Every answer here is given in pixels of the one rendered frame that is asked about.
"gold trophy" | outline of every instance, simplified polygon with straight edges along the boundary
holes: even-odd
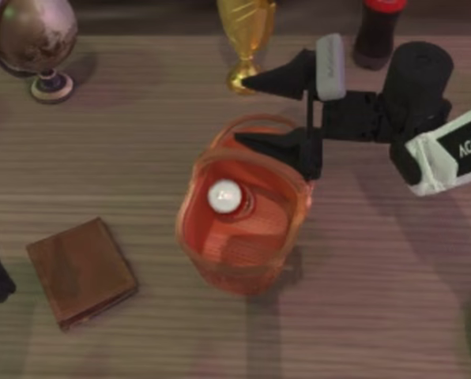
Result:
[[[228,87],[240,95],[254,91],[244,88],[241,80],[256,75],[253,62],[256,51],[267,44],[274,29],[274,0],[217,0],[225,34],[239,56],[239,63],[228,73]]]

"brown leather box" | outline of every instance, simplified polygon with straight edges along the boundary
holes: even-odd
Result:
[[[64,331],[134,294],[138,284],[99,218],[27,246]]]

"wood grain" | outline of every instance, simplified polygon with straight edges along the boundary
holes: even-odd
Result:
[[[470,109],[471,37],[421,39],[454,57],[453,115]],[[262,62],[314,41],[277,37]],[[304,104],[228,92],[233,62],[221,37],[85,37],[66,64],[77,93],[53,107],[0,72],[0,254],[18,286],[0,305],[0,379],[471,378],[471,186],[418,199],[383,146],[326,143],[269,294],[202,282],[174,236],[195,157],[242,114],[304,118]],[[377,91],[384,75],[348,60],[351,89]],[[141,290],[64,334],[24,247],[95,216]]]

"desk globe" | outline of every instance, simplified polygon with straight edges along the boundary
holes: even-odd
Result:
[[[55,68],[76,43],[77,20],[68,0],[0,0],[0,67],[34,77],[30,92],[40,103],[61,103],[73,79]]]

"red container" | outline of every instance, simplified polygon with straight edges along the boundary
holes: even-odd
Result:
[[[218,134],[194,165],[176,234],[199,273],[215,287],[257,295],[283,270],[311,205],[311,184],[290,166],[246,148],[234,133],[293,128],[278,116],[240,118]],[[241,205],[233,212],[217,212],[209,200],[213,185],[224,179],[240,189],[234,193]],[[241,206],[250,207],[244,216]]]

